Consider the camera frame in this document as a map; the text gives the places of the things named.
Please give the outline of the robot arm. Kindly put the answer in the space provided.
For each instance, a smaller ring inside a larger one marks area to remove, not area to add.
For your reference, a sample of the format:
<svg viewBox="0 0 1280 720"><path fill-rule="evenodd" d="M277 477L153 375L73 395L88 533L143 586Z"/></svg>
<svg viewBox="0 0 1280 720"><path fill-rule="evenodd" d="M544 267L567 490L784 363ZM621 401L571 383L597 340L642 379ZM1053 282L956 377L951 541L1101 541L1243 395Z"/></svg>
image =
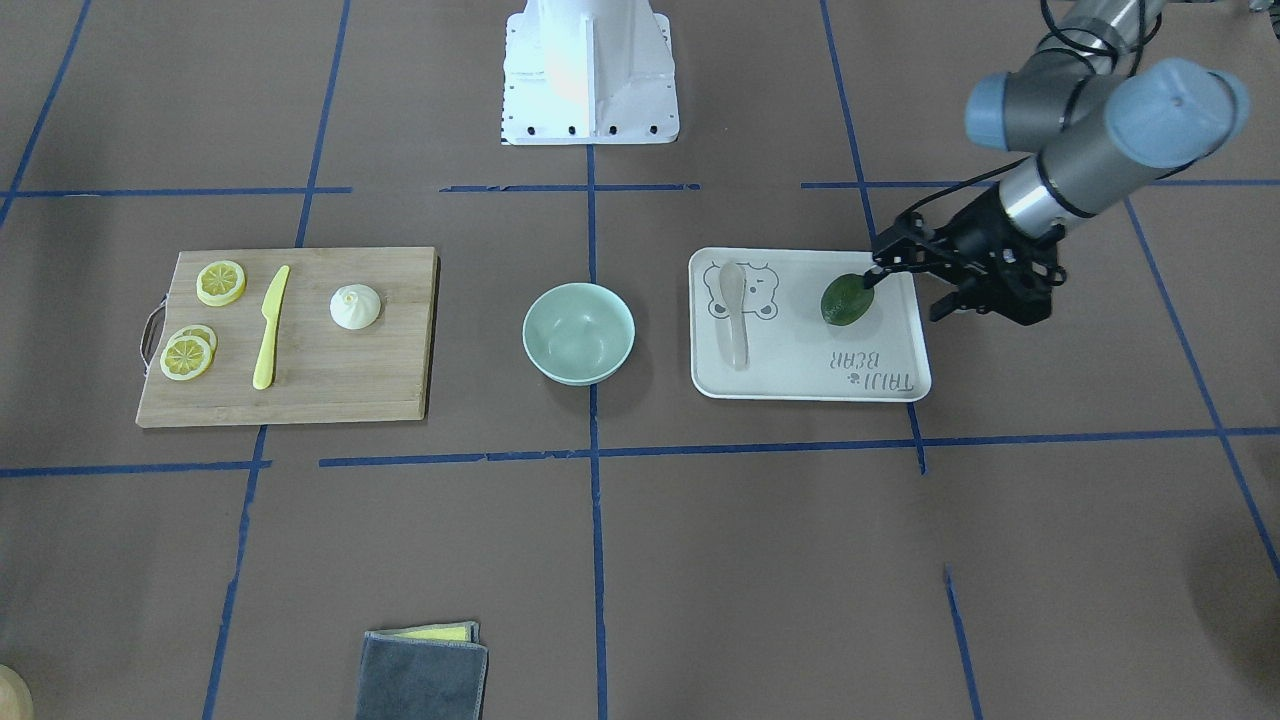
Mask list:
<svg viewBox="0 0 1280 720"><path fill-rule="evenodd" d="M995 184L931 228L918 205L877 234L860 286L896 273L948 283L931 319L995 313L1020 325L1050 318L1068 278L1066 234L1135 191L1229 145L1251 94L1235 76L1181 58L1142 70L1161 1L1078 1L1062 18L1043 6L1046 36L1019 70L987 76L966 100L979 146L1020 152Z"/></svg>

